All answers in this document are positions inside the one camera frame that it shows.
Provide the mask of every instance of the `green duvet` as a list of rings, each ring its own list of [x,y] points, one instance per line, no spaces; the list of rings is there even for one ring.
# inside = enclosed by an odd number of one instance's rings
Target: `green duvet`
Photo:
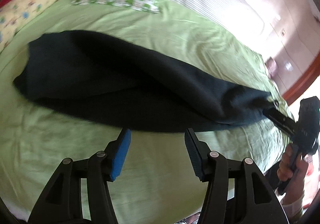
[[[201,15],[169,0],[160,0],[160,14],[106,5],[73,6],[71,1],[59,0],[49,7],[0,54],[0,196],[14,214],[30,214],[63,158],[88,158],[120,132],[38,107],[15,90],[12,81],[28,60],[27,43],[43,33],[80,29],[107,33],[217,78],[270,91],[272,99],[280,101],[281,112],[289,113],[261,56]],[[280,159],[289,142],[269,120],[198,137],[227,158],[253,158],[262,171]],[[206,186],[194,175],[182,133],[133,131],[122,173],[109,189],[119,223],[172,224],[201,208]],[[85,191],[83,204],[89,218]]]

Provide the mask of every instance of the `wall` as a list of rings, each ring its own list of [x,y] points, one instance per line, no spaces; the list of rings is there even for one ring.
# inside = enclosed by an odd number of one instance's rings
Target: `wall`
[[[320,50],[320,16],[312,0],[246,0],[263,18],[263,35],[245,43],[273,57],[279,68],[275,82],[285,93],[306,71]]]

